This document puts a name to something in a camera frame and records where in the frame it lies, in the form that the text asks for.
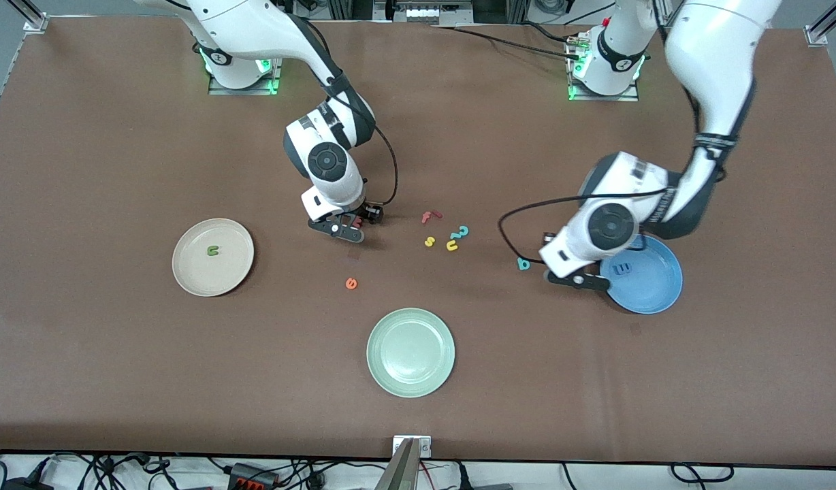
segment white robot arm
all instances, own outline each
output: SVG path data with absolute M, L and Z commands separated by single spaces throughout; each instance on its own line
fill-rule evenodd
M 666 59 L 705 114 L 691 161 L 679 174 L 626 152 L 602 158 L 579 194 L 624 196 L 584 199 L 567 226 L 539 251 L 551 271 L 546 279 L 576 285 L 571 275 L 630 247 L 640 226 L 664 239 L 696 229 L 739 137 L 754 96 L 754 51 L 779 4 L 780 0 L 686 0 L 667 39 Z M 608 29 L 617 22 L 614 16 Z M 641 22 L 630 19 L 621 25 Z M 644 37 L 641 27 L 634 37 Z
M 223 86 L 254 83 L 263 75 L 255 62 L 259 59 L 294 58 L 309 65 L 327 99 L 285 128 L 285 154 L 301 176 L 312 180 L 302 196 L 309 226 L 362 242 L 356 218 L 375 223 L 383 211 L 381 205 L 366 202 L 364 180 L 347 150 L 370 140 L 375 118 L 309 25 L 268 0 L 136 1 L 178 15 Z

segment brown tablecloth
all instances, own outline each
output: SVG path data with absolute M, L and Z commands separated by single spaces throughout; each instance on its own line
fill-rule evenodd
M 176 19 L 56 18 L 26 39 L 0 103 L 0 448 L 382 457 L 394 434 L 430 434 L 438 458 L 836 465 L 826 50 L 767 32 L 730 176 L 669 242 L 684 291 L 635 316 L 519 271 L 496 219 L 576 193 L 618 150 L 684 167 L 691 114 L 660 44 L 639 103 L 586 103 L 550 56 L 424 25 L 319 27 L 400 164 L 362 245 L 306 226 L 309 183 L 281 145 L 323 97 L 305 65 L 285 62 L 274 97 L 212 97 Z M 384 198 L 381 140 L 352 155 Z M 421 225 L 430 208 L 444 219 Z M 533 254 L 573 210 L 509 230 Z M 237 291 L 203 299 L 170 255 L 210 217 L 246 225 L 257 254 Z M 372 326 L 408 306 L 439 314 L 457 348 L 419 399 L 366 369 Z

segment mounting plate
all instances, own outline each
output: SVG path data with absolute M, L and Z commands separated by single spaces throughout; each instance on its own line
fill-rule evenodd
M 822 48 L 828 44 L 828 42 L 826 41 L 826 36 L 820 36 L 817 38 L 812 37 L 810 25 L 806 25 L 804 28 L 802 28 L 802 31 L 805 32 L 805 40 L 808 43 L 808 47 Z
M 32 25 L 31 22 L 26 22 L 22 30 L 25 31 L 25 34 L 42 34 L 46 32 L 49 18 L 50 15 L 48 15 L 45 12 L 42 12 L 42 22 L 41 24 L 39 24 L 39 28 L 37 28 L 35 25 Z
M 282 59 L 271 59 L 270 71 L 258 78 L 250 86 L 242 89 L 230 89 L 213 77 L 209 77 L 210 95 L 276 95 L 278 93 L 278 80 L 282 76 Z
M 586 69 L 590 62 L 590 34 L 589 32 L 579 32 L 577 36 L 572 37 L 572 43 L 564 43 L 564 52 L 567 54 L 575 54 L 581 59 L 567 59 L 566 60 L 566 83 L 568 86 L 568 97 L 570 100 L 607 100 L 614 102 L 639 102 L 639 87 L 636 81 L 639 80 L 637 72 L 635 80 L 630 83 L 630 86 L 623 93 L 617 95 L 600 95 L 593 92 L 580 81 L 574 77 L 574 72 Z
M 391 454 L 397 452 L 397 448 L 400 447 L 400 444 L 403 443 L 403 440 L 407 438 L 416 438 L 416 440 L 421 441 L 421 458 L 427 459 L 430 458 L 430 436 L 394 436 L 393 437 L 393 446 L 391 449 Z

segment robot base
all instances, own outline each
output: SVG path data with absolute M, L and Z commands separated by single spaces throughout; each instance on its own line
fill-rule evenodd
M 243 89 L 229 89 L 219 84 L 212 76 L 209 77 L 210 95 L 276 95 L 278 80 L 282 76 L 282 59 L 261 60 L 258 63 L 270 64 L 270 71 L 258 78 L 257 81 Z
M 593 92 L 574 76 L 577 72 L 586 69 L 587 63 L 590 59 L 590 40 L 588 32 L 579 32 L 577 36 L 572 36 L 567 39 L 564 44 L 564 52 L 567 54 L 575 54 L 580 56 L 579 61 L 573 59 L 566 60 L 566 83 L 568 86 L 568 96 L 570 100 L 609 100 L 619 102 L 639 102 L 639 87 L 636 85 L 636 80 L 627 89 L 617 95 L 600 95 Z

